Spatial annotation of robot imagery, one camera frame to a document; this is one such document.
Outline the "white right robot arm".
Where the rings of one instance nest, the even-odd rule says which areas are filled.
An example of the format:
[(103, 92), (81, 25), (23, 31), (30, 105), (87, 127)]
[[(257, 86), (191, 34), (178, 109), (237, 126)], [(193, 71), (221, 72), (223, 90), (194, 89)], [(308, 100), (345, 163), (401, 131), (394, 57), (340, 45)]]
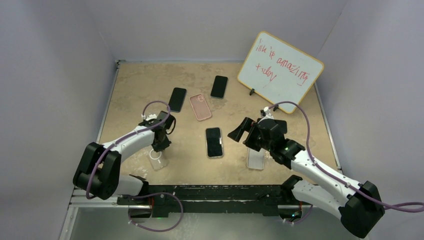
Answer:
[(280, 165), (303, 174), (311, 184), (293, 175), (286, 180), (280, 196), (288, 204), (296, 200), (307, 202), (339, 219), (354, 236), (365, 238), (385, 214), (383, 206), (371, 199), (381, 200), (378, 188), (370, 181), (360, 183), (328, 167), (315, 157), (310, 157), (305, 147), (285, 138), (287, 123), (269, 117), (257, 121), (246, 117), (227, 136), (239, 142), (244, 132), (243, 144), (249, 149), (266, 150)]

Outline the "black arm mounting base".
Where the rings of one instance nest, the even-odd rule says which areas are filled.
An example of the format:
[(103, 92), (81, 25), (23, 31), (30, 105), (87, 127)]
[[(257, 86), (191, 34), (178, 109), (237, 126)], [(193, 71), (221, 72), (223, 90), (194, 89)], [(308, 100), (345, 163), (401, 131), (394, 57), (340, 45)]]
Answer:
[(170, 213), (261, 214), (296, 222), (309, 210), (307, 203), (289, 193), (289, 179), (282, 184), (255, 185), (156, 185), (145, 183), (136, 197), (123, 194), (117, 204), (146, 205), (153, 218)]

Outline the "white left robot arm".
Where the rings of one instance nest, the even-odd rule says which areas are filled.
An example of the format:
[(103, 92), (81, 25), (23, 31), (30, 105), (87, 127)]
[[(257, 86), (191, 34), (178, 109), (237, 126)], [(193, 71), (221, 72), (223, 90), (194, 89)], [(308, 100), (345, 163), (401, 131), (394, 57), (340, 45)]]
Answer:
[(74, 174), (74, 186), (85, 190), (88, 199), (107, 200), (114, 195), (124, 195), (138, 205), (146, 203), (149, 199), (147, 180), (135, 175), (121, 175), (121, 164), (145, 148), (161, 157), (171, 145), (168, 135), (175, 125), (176, 118), (161, 111), (158, 115), (149, 115), (118, 139), (103, 144), (89, 143)]

